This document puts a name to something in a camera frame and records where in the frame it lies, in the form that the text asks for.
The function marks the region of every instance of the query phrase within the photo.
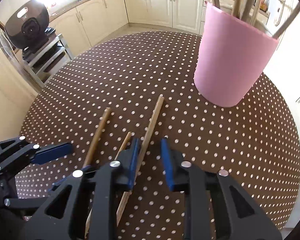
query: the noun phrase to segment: white door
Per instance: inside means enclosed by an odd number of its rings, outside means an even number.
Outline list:
[[[91,48],[75,8],[60,15],[49,26],[55,28],[57,34],[62,33],[74,56]]]
[[[172,0],[146,0],[148,23],[172,27]]]
[[[76,7],[92,46],[111,32],[103,0],[90,0]]]
[[[124,0],[130,23],[148,23],[146,0]]]
[[[103,0],[111,33],[128,23],[124,0]]]
[[[172,27],[199,34],[203,0],[173,0]]]

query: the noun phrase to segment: pink cup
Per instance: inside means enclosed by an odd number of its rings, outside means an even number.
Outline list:
[[[211,103],[235,106],[261,75],[278,42],[208,3],[195,86]]]

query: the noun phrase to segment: floor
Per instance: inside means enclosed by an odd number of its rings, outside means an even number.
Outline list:
[[[164,30],[163,29],[137,27],[137,26],[129,26],[129,24],[127,24],[127,25],[121,27],[120,29],[114,31],[113,33],[111,33],[107,37],[105,37],[98,44],[103,43],[105,41],[109,41],[109,40],[118,38],[118,37],[121,37],[121,36],[129,35],[129,34],[135,34],[135,33],[141,33],[141,32],[150,32],[150,31],[155,32],[155,31],[164,31]]]

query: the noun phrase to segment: polka dot tablecloth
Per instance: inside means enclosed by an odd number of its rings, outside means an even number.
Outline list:
[[[95,154],[96,167],[114,159],[128,131],[143,139],[162,94],[165,102],[120,221],[119,239],[182,239],[184,195],[166,186],[163,137],[202,169],[229,170],[282,228],[300,181],[300,145],[291,113],[264,74],[237,106],[221,108],[205,100],[193,83],[199,43],[199,36],[185,33],[138,33],[95,46],[66,64],[37,96],[20,134],[40,145],[71,141],[74,152],[21,171],[19,197],[47,196],[53,182],[82,167],[106,107],[112,114]]]

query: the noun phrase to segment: black appliance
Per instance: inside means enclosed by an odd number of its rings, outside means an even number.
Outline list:
[[[30,0],[7,21],[5,32],[10,42],[19,49],[36,53],[55,32],[49,28],[49,14],[44,4]]]

